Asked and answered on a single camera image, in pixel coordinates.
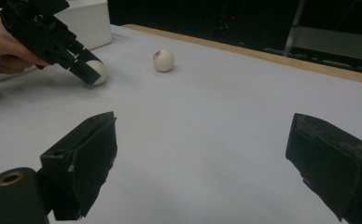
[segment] white surface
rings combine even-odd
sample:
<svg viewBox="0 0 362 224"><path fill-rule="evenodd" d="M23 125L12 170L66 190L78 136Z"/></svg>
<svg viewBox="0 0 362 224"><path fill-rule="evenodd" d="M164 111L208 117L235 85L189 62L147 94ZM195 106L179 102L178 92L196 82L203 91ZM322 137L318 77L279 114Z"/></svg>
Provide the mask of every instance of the white surface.
<svg viewBox="0 0 362 224"><path fill-rule="evenodd" d="M113 110L118 157L79 223L338 223L285 147L297 112L362 139L362 83L121 27L113 33L112 44L93 51L108 71L97 88L59 66L0 83L0 173L37 170L39 156L81 121ZM177 56L170 73L152 66L159 48Z"/></svg>

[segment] human hand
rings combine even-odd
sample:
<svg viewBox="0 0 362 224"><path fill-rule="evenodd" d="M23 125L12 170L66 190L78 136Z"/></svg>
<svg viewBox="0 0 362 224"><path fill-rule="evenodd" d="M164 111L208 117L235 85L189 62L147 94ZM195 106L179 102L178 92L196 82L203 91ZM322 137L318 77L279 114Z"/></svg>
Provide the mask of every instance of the human hand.
<svg viewBox="0 0 362 224"><path fill-rule="evenodd" d="M0 18L0 73L18 74L33 64L49 65L15 39L4 28Z"/></svg>

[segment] white table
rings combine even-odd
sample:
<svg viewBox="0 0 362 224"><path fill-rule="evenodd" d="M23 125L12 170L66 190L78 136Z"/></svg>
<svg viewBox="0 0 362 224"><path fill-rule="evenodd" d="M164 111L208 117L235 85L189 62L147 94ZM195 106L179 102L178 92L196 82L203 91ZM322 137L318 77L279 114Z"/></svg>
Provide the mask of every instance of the white table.
<svg viewBox="0 0 362 224"><path fill-rule="evenodd" d="M114 111L115 166L79 223L338 223L285 159L286 142L294 113L362 139L362 83L112 29L93 51L103 86L56 65L0 83L0 173L38 170L80 122ZM173 71L154 70L158 49L174 53Z"/></svg>

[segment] finger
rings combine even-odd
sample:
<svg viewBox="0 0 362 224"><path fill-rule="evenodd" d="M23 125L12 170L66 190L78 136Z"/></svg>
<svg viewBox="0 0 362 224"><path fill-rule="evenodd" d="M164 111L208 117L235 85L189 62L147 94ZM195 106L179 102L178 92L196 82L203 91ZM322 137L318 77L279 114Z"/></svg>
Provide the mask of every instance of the finger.
<svg viewBox="0 0 362 224"><path fill-rule="evenodd" d="M11 48L12 55L21 58L25 60L26 62L37 64L37 65L43 65L48 66L49 63L47 63L45 60L40 59L38 56L33 54L30 50L28 50L23 44L21 44L17 39L13 40L14 46Z"/></svg>
<svg viewBox="0 0 362 224"><path fill-rule="evenodd" d="M0 73L3 74L8 74L8 75L19 74L22 73L23 71L24 68L8 68L0 65Z"/></svg>
<svg viewBox="0 0 362 224"><path fill-rule="evenodd" d="M32 63L26 62L20 58L11 55L1 55L0 56L0 66L7 68L27 68L33 66Z"/></svg>

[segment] white ball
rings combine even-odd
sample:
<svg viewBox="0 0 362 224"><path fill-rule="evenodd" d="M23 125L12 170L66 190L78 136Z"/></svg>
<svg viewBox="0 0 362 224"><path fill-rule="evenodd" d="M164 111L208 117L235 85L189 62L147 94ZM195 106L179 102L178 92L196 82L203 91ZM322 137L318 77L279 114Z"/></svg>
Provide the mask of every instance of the white ball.
<svg viewBox="0 0 362 224"><path fill-rule="evenodd" d="M88 66L90 66L94 71L96 71L100 75L99 79L97 79L92 84L93 86L100 85L106 81L107 72L106 72L105 66L102 62L96 61L96 60L91 60L91 61L87 61L86 64Z"/></svg>
<svg viewBox="0 0 362 224"><path fill-rule="evenodd" d="M154 66L160 72L167 72L174 67L174 55L168 49L161 49L154 55Z"/></svg>

